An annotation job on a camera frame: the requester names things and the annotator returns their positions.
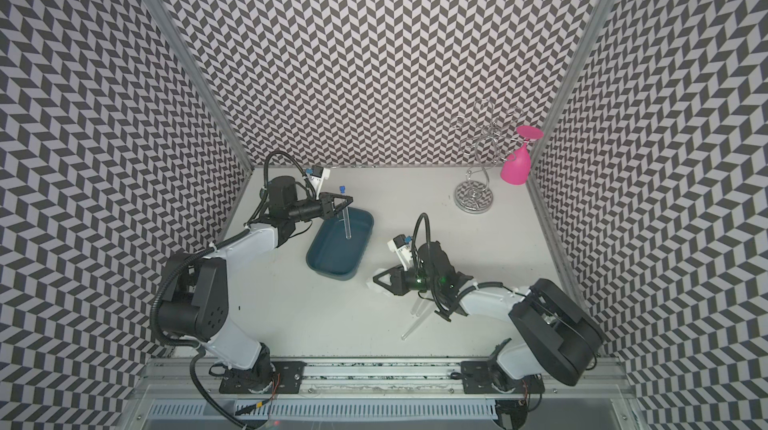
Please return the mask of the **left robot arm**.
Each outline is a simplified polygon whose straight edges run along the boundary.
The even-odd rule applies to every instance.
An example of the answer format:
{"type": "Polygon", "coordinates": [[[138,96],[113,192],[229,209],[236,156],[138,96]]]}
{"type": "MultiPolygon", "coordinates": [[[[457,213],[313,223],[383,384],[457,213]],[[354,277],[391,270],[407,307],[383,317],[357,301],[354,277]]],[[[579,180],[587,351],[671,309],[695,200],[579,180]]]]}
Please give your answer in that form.
{"type": "Polygon", "coordinates": [[[330,220],[353,198],[322,192],[322,177],[306,175],[266,180],[259,204],[232,238],[194,254],[173,255],[162,272],[149,325],[158,342],[210,354],[223,368],[226,390],[262,393],[276,388],[268,347],[249,336],[229,315],[229,284],[255,257],[284,245],[299,222],[330,220]]]}

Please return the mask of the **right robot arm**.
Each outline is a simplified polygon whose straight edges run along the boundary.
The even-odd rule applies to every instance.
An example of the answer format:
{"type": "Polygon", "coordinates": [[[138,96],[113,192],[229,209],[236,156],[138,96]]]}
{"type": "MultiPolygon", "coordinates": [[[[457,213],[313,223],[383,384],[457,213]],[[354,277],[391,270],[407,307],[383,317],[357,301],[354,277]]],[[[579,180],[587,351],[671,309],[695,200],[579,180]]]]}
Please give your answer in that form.
{"type": "Polygon", "coordinates": [[[400,263],[375,273],[370,285],[397,297],[419,294],[432,306],[421,318],[482,316],[514,326],[517,335],[502,340],[481,367],[481,380],[492,392],[531,390],[542,374],[573,387],[607,340],[595,320],[548,279],[524,287],[481,282],[457,271],[438,242],[415,248],[410,238],[398,236],[389,249],[400,263]]]}

